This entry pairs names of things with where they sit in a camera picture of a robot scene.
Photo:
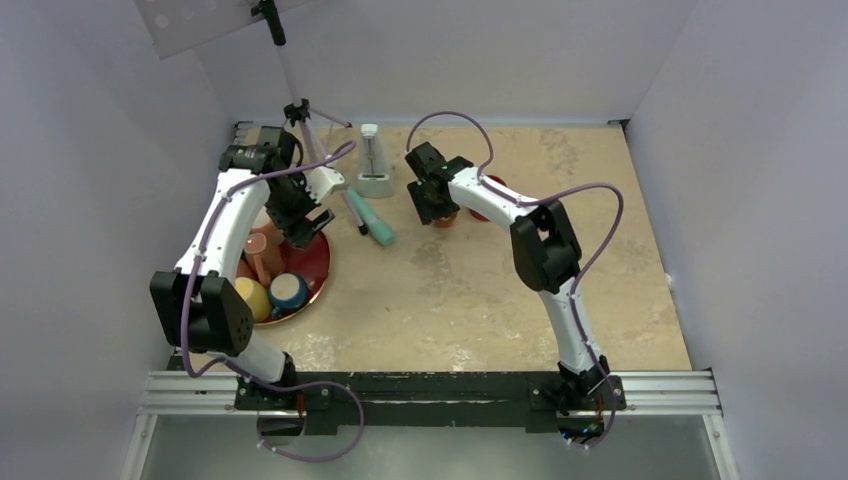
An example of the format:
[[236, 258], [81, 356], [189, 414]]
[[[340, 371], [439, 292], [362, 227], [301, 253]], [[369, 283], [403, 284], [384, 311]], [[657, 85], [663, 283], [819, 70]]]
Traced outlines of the red mug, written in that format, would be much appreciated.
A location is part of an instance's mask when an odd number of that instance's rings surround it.
[[454, 200], [461, 206], [475, 212], [481, 219], [508, 228], [512, 217], [509, 201], [510, 189], [497, 175], [483, 175], [480, 180], [472, 178], [462, 184], [460, 193], [454, 194]]

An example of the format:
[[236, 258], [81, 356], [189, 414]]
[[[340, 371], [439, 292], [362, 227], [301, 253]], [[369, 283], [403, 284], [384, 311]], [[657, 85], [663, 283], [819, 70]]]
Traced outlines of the small orange mug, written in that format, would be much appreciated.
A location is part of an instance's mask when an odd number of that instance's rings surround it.
[[457, 217], [458, 217], [458, 213], [453, 212], [451, 215], [448, 215], [446, 217], [435, 219], [432, 222], [432, 224], [435, 228], [440, 228], [440, 229], [451, 228], [454, 225]]

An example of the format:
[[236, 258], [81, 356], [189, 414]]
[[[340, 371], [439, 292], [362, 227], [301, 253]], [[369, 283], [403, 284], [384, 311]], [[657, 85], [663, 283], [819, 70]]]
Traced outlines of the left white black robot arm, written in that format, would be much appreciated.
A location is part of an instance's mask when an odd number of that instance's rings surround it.
[[272, 408], [297, 399], [291, 356], [253, 332], [251, 310], [237, 293], [239, 261], [255, 217], [265, 209], [293, 247], [305, 249], [334, 218], [310, 213], [346, 185], [332, 163], [348, 141], [324, 160], [298, 163], [298, 140], [282, 130], [268, 145], [228, 146], [218, 162], [215, 192], [194, 239], [175, 266], [153, 274], [149, 289], [167, 342], [180, 351], [192, 378], [221, 363], [259, 385]]

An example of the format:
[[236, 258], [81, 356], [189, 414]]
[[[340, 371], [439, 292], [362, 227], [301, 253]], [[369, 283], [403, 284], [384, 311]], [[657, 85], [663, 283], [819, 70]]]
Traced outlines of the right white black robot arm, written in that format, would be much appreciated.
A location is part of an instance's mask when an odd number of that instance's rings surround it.
[[446, 159], [428, 142], [407, 152], [405, 161], [415, 176], [407, 190], [422, 224], [467, 208], [508, 234], [516, 274], [539, 295], [557, 342], [555, 399], [571, 408], [594, 403], [612, 382], [581, 295], [582, 248], [561, 201], [524, 197], [463, 157]]

